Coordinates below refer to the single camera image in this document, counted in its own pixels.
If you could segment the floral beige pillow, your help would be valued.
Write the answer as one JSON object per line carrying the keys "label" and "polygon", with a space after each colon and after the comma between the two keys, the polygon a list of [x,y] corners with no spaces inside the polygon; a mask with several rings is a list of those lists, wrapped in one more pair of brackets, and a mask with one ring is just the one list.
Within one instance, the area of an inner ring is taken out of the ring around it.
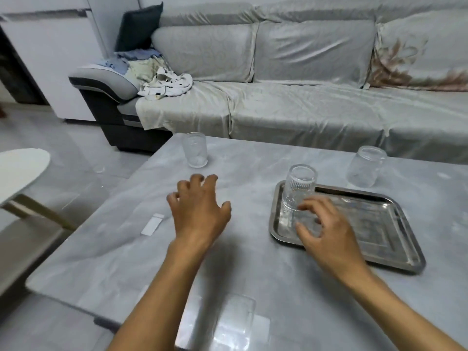
{"label": "floral beige pillow", "polygon": [[377,25],[371,87],[468,92],[468,19]]}

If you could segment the white cloth with black marks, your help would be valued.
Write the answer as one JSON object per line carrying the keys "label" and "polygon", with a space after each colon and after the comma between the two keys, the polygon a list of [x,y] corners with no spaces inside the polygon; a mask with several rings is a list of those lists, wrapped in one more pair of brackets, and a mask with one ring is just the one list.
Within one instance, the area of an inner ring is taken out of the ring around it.
{"label": "white cloth with black marks", "polygon": [[187,93],[192,88],[193,83],[191,75],[185,73],[177,75],[160,66],[152,80],[140,86],[137,95],[150,101],[178,97]]}

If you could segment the person's right forearm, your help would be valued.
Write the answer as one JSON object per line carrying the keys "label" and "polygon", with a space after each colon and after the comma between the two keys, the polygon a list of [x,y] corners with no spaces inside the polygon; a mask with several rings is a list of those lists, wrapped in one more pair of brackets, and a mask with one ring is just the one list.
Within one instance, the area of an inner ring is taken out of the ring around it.
{"label": "person's right forearm", "polygon": [[369,269],[339,277],[399,351],[468,351],[403,302]]}

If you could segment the person's left forearm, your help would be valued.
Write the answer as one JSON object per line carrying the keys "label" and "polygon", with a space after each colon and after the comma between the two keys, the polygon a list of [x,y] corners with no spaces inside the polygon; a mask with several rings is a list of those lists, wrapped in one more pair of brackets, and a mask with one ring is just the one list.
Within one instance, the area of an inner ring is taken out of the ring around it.
{"label": "person's left forearm", "polygon": [[148,289],[107,351],[175,351],[190,289],[213,242],[171,242]]}

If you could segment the pile of folded clothes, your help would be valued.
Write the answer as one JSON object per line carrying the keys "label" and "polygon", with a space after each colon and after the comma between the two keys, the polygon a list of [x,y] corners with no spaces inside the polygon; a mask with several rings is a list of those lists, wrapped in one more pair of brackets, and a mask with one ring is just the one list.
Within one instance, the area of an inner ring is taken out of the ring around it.
{"label": "pile of folded clothes", "polygon": [[130,72],[140,83],[152,81],[160,67],[172,70],[163,55],[154,48],[114,52],[112,57],[101,59],[97,64],[121,75]]}

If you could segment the person's left hand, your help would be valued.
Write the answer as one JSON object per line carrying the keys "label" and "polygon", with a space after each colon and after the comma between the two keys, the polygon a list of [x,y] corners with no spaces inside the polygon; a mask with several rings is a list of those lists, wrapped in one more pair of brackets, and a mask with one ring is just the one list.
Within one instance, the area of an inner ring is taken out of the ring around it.
{"label": "person's left hand", "polygon": [[217,175],[205,177],[202,200],[190,199],[190,179],[177,183],[180,208],[178,215],[172,215],[175,226],[175,242],[179,246],[207,251],[224,231],[228,222],[220,219],[216,199]]}

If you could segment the dark blue cushion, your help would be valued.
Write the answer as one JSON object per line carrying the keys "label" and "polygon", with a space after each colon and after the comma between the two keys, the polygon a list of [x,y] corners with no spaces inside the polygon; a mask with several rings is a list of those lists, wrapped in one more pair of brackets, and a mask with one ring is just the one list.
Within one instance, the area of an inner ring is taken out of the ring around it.
{"label": "dark blue cushion", "polygon": [[140,10],[124,13],[114,52],[125,52],[136,49],[149,49],[153,32],[158,29],[163,5],[152,5]]}

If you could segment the stainless steel tray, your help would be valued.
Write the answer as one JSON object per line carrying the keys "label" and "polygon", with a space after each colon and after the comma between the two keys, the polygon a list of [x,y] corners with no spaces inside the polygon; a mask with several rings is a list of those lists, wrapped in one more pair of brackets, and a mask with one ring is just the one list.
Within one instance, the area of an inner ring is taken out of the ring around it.
{"label": "stainless steel tray", "polygon": [[[281,181],[275,188],[269,232],[279,243],[303,248],[296,233],[296,222],[301,222],[314,236],[320,235],[321,226],[311,213],[291,210],[283,204],[284,184]],[[424,254],[395,200],[382,194],[320,184],[315,193],[329,197],[346,216],[367,262],[411,274],[424,271]]]}

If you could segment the clear square glass tumbler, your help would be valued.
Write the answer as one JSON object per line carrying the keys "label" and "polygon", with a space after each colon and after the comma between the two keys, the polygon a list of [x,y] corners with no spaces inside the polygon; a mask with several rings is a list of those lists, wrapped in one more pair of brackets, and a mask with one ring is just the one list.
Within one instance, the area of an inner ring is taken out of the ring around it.
{"label": "clear square glass tumbler", "polygon": [[219,310],[209,351],[248,351],[256,302],[227,294]]}

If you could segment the grey sofa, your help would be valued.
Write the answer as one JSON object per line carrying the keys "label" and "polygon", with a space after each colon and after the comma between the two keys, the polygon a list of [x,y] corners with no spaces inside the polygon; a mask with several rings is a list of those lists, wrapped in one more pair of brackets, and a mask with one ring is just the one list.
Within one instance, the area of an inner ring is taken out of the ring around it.
{"label": "grey sofa", "polygon": [[[150,48],[194,83],[375,88],[367,78],[378,24],[468,19],[468,0],[137,1],[137,10],[164,3]],[[121,75],[96,61],[69,81],[111,146],[154,153],[175,134],[144,130],[136,113],[143,83],[130,72]]]}

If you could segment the ribbed clear drinking glass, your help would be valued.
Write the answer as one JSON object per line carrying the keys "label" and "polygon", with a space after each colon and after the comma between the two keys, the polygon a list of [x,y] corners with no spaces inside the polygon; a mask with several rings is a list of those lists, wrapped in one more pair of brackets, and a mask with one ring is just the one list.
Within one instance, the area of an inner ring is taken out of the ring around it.
{"label": "ribbed clear drinking glass", "polygon": [[299,205],[315,193],[317,177],[317,171],[310,165],[296,164],[290,167],[281,198],[281,215],[290,224],[301,213]]}

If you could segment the person's right hand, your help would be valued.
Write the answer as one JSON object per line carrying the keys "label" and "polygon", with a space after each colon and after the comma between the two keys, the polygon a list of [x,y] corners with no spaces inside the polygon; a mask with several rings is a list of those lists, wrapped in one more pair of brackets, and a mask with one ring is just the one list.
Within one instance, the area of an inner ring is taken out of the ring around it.
{"label": "person's right hand", "polygon": [[314,195],[306,198],[298,208],[315,214],[321,224],[320,247],[317,252],[307,253],[322,269],[347,287],[372,279],[354,230],[330,199]]}

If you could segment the white round side table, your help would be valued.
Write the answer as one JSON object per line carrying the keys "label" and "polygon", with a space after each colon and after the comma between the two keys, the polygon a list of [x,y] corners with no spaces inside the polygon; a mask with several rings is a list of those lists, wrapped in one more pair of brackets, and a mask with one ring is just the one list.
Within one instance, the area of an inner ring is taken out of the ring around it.
{"label": "white round side table", "polygon": [[24,194],[50,165],[50,153],[38,148],[0,152],[0,210],[19,218],[16,227],[0,230],[0,296],[4,295],[66,234],[48,231],[48,219],[67,236],[77,226],[56,211]]}

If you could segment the beige sofa cover sheet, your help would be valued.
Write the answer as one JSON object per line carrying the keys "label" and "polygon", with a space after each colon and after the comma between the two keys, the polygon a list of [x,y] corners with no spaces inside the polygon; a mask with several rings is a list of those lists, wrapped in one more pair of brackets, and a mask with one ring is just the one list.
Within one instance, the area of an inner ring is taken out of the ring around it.
{"label": "beige sofa cover sheet", "polygon": [[136,113],[144,130],[468,165],[468,93],[198,81]]}

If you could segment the white cabinet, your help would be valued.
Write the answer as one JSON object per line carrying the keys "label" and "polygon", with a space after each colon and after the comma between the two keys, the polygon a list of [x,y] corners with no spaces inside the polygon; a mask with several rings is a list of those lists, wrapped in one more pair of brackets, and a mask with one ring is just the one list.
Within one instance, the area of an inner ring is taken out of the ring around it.
{"label": "white cabinet", "polygon": [[68,76],[103,56],[90,9],[0,13],[0,26],[45,99],[64,120],[94,122]]}

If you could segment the clear glass jar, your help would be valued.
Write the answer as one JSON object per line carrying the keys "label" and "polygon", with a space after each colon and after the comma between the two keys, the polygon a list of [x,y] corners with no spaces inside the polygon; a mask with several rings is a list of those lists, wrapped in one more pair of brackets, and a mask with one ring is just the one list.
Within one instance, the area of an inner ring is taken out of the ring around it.
{"label": "clear glass jar", "polygon": [[348,167],[348,182],[356,187],[371,188],[376,183],[387,157],[387,153],[381,148],[360,147]]}

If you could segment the white card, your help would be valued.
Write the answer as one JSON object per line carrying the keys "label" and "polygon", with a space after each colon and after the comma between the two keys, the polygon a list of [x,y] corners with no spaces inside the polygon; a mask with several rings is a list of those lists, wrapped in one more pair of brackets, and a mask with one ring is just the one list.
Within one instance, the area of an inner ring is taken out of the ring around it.
{"label": "white card", "polygon": [[158,228],[158,226],[164,220],[164,218],[165,216],[159,213],[155,213],[154,215],[152,215],[148,223],[145,225],[145,227],[141,231],[141,234],[144,236],[152,236],[153,233]]}

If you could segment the patterned clear glass cup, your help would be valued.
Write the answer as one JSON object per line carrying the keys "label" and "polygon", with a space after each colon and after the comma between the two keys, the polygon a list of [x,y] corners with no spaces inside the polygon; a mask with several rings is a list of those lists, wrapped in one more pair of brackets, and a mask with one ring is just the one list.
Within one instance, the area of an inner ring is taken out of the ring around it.
{"label": "patterned clear glass cup", "polygon": [[183,135],[182,146],[187,163],[192,168],[202,168],[208,164],[206,136],[192,132]]}

